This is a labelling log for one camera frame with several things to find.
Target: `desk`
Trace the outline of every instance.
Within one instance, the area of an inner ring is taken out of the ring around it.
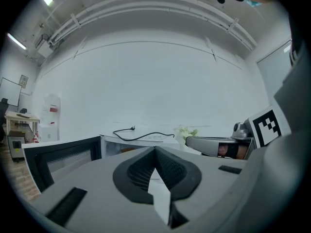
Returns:
[[[17,112],[13,111],[7,111],[5,114],[6,118],[6,134],[8,135],[11,130],[11,120],[13,121],[22,121],[22,122],[32,122],[33,123],[33,135],[35,136],[35,133],[37,131],[38,122],[40,121],[36,116],[32,116],[31,118],[24,118],[21,116],[18,116]]]

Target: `blue face mask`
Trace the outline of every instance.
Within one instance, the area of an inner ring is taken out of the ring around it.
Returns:
[[[261,5],[261,2],[254,2],[254,1],[251,1],[251,0],[244,0],[244,2],[247,2],[252,7]]]

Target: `black power cord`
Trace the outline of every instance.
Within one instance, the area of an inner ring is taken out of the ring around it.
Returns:
[[[175,137],[174,134],[163,134],[163,133],[160,133],[160,132],[152,132],[152,133],[145,134],[145,135],[143,135],[143,136],[137,137],[137,138],[135,138],[135,139],[124,139],[124,138],[122,138],[121,136],[119,136],[119,135],[116,133],[116,132],[125,131],[125,130],[135,130],[135,126],[133,126],[133,127],[130,128],[130,129],[116,130],[116,131],[114,131],[114,132],[112,132],[112,133],[115,134],[115,135],[116,135],[118,138],[120,138],[121,140],[126,141],[126,142],[135,141],[135,140],[141,139],[141,138],[143,138],[143,137],[145,137],[145,136],[148,136],[148,135],[150,135],[150,134],[162,134],[162,135],[166,135],[166,136],[171,136],[171,135],[172,135],[173,137]]]

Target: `wooden floor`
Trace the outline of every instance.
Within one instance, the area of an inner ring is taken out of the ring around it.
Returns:
[[[30,176],[25,161],[13,162],[6,137],[3,145],[0,145],[0,161],[16,193],[29,203],[35,201],[40,192]]]

